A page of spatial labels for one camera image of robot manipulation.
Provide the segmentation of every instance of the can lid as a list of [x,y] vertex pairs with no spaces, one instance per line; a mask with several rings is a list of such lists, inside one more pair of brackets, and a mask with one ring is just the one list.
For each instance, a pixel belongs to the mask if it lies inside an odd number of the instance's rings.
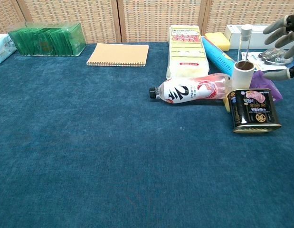
[[242,41],[248,41],[251,36],[253,26],[252,25],[242,25],[241,27],[241,37]]
[[235,91],[249,91],[249,90],[260,90],[260,91],[266,91],[266,90],[268,90],[268,91],[271,91],[271,89],[269,89],[269,88],[265,88],[265,89],[262,89],[262,88],[249,88],[249,89],[233,89],[233,90],[231,90],[228,94],[230,94],[231,92],[235,92]]

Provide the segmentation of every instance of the plastic bottle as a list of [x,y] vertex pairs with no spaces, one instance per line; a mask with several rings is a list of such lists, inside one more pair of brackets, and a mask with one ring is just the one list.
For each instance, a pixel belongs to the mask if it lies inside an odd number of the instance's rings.
[[197,99],[223,99],[231,90],[230,76],[222,73],[196,78],[171,78],[149,89],[151,99],[182,103]]

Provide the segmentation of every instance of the notebook spiral binding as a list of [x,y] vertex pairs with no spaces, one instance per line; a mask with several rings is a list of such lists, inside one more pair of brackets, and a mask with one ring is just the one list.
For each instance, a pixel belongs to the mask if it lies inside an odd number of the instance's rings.
[[144,67],[143,62],[138,63],[109,63],[109,62],[88,62],[88,66],[99,66],[99,67]]

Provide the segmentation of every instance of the tissue box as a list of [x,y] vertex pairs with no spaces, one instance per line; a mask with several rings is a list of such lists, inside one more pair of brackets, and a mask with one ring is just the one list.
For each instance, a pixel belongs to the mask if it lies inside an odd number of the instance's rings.
[[0,63],[16,51],[16,47],[8,34],[0,34]]
[[79,22],[23,22],[8,31],[23,56],[79,56],[86,46]]
[[209,72],[198,26],[172,25],[169,29],[169,61],[166,78],[203,77]]

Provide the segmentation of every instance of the white roll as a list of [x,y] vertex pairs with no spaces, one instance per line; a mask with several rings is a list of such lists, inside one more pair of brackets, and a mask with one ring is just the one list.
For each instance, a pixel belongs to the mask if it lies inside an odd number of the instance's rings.
[[249,61],[239,61],[233,66],[232,89],[249,89],[255,65]]

